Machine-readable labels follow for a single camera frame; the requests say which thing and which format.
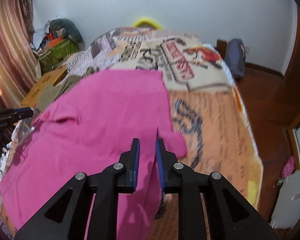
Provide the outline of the orange box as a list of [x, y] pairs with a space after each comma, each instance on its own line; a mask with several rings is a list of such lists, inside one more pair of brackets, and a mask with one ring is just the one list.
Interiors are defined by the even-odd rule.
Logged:
[[54, 46], [60, 44], [62, 41], [63, 41], [62, 37], [55, 38], [54, 40], [47, 42], [47, 44], [44, 46], [44, 50], [50, 50]]

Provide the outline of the pink pants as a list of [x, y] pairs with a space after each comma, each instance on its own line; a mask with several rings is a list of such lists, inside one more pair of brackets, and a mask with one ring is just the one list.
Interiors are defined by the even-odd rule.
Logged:
[[118, 239], [147, 239], [161, 202], [155, 142], [186, 155], [174, 132], [161, 72], [103, 70], [82, 79], [35, 120], [0, 182], [8, 218], [20, 229], [70, 178], [116, 163], [140, 141], [138, 184], [119, 197]]

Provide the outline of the pink slipper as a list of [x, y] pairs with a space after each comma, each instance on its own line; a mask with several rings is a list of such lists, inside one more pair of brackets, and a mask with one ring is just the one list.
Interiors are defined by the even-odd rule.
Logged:
[[282, 172], [281, 172], [281, 176], [283, 179], [287, 178], [288, 176], [292, 175], [295, 171], [295, 160], [294, 157], [291, 156], [286, 164], [284, 165]]

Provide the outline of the striped pink curtain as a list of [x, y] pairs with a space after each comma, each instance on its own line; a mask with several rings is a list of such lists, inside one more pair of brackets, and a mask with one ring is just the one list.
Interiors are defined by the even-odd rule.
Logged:
[[16, 108], [41, 77], [32, 0], [0, 0], [0, 109]]

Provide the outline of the newspaper print bed blanket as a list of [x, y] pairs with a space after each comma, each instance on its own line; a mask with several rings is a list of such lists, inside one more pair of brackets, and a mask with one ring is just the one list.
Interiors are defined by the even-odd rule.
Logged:
[[263, 165], [241, 95], [219, 51], [192, 34], [116, 28], [61, 66], [82, 76], [91, 68], [157, 70], [168, 90], [173, 129], [187, 147], [182, 162], [202, 173], [221, 172], [258, 206]]

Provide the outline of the grey plush pillow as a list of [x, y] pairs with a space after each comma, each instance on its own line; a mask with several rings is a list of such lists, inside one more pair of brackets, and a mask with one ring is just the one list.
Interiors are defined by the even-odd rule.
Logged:
[[83, 41], [82, 35], [75, 24], [66, 18], [52, 20], [49, 24], [49, 32], [57, 33], [58, 36], [62, 38], [67, 37], [75, 43], [81, 43]]

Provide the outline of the yellow foam headboard arch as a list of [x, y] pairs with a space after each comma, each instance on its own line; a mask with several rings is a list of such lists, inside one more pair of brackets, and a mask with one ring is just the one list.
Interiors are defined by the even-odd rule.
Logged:
[[134, 28], [143, 28], [143, 27], [149, 27], [152, 29], [162, 30], [163, 27], [156, 22], [155, 20], [149, 18], [149, 17], [141, 17], [138, 18], [133, 24], [132, 27]]

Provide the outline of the blue backpack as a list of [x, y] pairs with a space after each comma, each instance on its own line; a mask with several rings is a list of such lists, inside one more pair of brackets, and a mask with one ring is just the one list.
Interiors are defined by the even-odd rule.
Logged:
[[245, 47], [241, 39], [234, 38], [227, 43], [224, 61], [234, 79], [242, 79], [244, 77]]

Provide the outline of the cardboard box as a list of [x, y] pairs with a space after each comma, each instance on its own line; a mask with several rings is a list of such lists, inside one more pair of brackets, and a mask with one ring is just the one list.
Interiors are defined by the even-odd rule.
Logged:
[[30, 107], [34, 108], [43, 92], [43, 90], [48, 85], [56, 85], [59, 83], [66, 75], [68, 71], [65, 67], [55, 69], [53, 71], [45, 73], [30, 89], [28, 94], [20, 103], [20, 107]]

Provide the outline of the green patterned storage bag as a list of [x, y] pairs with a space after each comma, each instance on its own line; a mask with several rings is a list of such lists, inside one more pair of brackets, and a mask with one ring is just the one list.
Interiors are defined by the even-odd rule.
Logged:
[[78, 45], [70, 39], [63, 40], [39, 57], [42, 74], [54, 70], [67, 56], [79, 51]]

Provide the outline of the olive green garment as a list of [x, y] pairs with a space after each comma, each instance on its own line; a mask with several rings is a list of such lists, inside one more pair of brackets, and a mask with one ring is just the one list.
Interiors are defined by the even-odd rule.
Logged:
[[70, 75], [68, 76], [63, 82], [61, 82], [60, 85], [48, 85], [42, 92], [41, 96], [38, 99], [38, 102], [36, 103], [35, 109], [39, 112], [43, 112], [46, 110], [46, 108], [56, 101], [61, 95], [68, 92], [72, 88], [75, 87], [81, 81], [83, 78], [95, 74], [100, 69], [88, 67], [85, 71], [85, 74], [82, 76], [79, 75]]

